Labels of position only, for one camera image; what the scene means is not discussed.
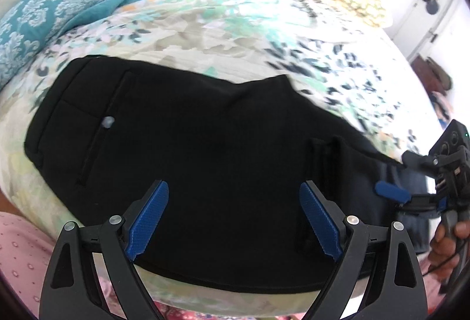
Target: finger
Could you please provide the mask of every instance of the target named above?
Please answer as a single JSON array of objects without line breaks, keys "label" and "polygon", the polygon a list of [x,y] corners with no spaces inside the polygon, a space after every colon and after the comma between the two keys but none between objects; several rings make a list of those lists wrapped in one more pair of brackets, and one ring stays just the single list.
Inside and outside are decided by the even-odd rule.
[{"label": "finger", "polygon": [[439,225],[438,228],[436,229],[436,233],[434,234],[434,239],[436,242],[440,242],[443,240],[444,236],[446,235],[446,229],[444,228],[443,225]]},{"label": "finger", "polygon": [[455,235],[461,239],[466,239],[470,236],[470,221],[459,222],[455,225]]},{"label": "finger", "polygon": [[440,242],[432,240],[431,248],[436,254],[450,257],[455,252],[455,241],[450,238],[443,238]]},{"label": "finger", "polygon": [[452,268],[439,268],[438,270],[431,273],[431,276],[436,279],[438,282],[442,282],[447,278],[450,278],[452,274]]},{"label": "finger", "polygon": [[[448,257],[445,257],[443,255],[438,255],[434,252],[431,252],[428,255],[429,262],[431,263],[431,266],[435,267],[440,265],[441,263],[444,263]],[[446,264],[444,264],[441,268],[450,268],[453,269],[459,264],[460,256],[455,255],[451,260],[449,260]]]}]

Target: black cable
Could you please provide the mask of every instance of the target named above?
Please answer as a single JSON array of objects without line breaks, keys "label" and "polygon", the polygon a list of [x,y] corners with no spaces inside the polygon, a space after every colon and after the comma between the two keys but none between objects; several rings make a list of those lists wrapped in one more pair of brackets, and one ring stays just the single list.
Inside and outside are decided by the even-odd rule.
[{"label": "black cable", "polygon": [[439,263],[436,267],[430,268],[425,274],[423,274],[422,277],[425,277],[425,276],[429,275],[430,273],[433,273],[434,271],[438,270],[444,264],[446,264],[448,261],[450,261],[452,258],[454,258],[456,255],[458,255],[460,253],[460,251],[462,251],[464,249],[464,247],[466,247],[468,245],[469,240],[470,240],[470,238],[465,239],[465,242],[457,250],[455,250],[455,253],[451,257],[448,257],[442,263]]}]

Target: black garment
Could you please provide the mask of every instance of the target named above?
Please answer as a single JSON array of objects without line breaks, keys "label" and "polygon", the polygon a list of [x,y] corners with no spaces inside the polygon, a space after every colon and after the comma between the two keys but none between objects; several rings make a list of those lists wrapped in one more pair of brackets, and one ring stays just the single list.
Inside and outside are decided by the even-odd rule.
[{"label": "black garment", "polygon": [[[109,129],[101,125],[107,116],[115,119]],[[311,252],[298,191],[309,177],[320,182],[311,142],[335,138],[394,169],[346,121],[295,92],[286,76],[232,84],[89,56],[59,75],[31,122],[25,151],[85,225],[123,213],[155,179],[168,183],[168,206],[137,265],[208,287],[295,293],[319,289],[333,266]],[[348,162],[354,159],[340,167],[347,170]],[[392,205],[371,190],[389,175],[356,172],[365,188],[345,180],[328,193],[345,213],[389,225]],[[401,173],[397,168],[398,179]],[[423,177],[412,180],[422,185],[416,192],[425,191]],[[407,179],[401,182],[406,188]],[[377,215],[361,209],[370,200]]]}]

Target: black pants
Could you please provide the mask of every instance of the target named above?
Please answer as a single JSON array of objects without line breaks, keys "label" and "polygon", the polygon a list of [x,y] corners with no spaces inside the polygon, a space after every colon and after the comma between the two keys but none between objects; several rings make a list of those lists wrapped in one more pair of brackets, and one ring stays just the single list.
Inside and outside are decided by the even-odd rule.
[{"label": "black pants", "polygon": [[168,206],[136,264],[238,292],[306,292],[326,281],[333,261],[298,201],[306,179],[347,215],[387,226],[394,207],[375,182],[426,189],[286,76],[233,84],[105,56],[76,59],[59,75],[25,151],[85,225],[122,214],[165,180]]}]

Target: floral bedsheet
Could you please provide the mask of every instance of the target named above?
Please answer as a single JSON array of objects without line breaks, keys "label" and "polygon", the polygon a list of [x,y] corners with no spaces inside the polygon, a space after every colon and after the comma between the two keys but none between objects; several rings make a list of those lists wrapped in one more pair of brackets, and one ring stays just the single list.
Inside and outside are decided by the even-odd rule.
[{"label": "floral bedsheet", "polygon": [[[319,0],[142,0],[54,40],[0,93],[1,189],[55,238],[76,219],[26,158],[24,137],[60,71],[88,54],[237,83],[287,74],[295,90],[395,158],[406,149],[426,153],[442,132],[419,80],[385,33]],[[99,257],[97,266],[105,275]],[[232,293],[138,271],[155,300],[222,316],[303,312],[317,295]]]}]

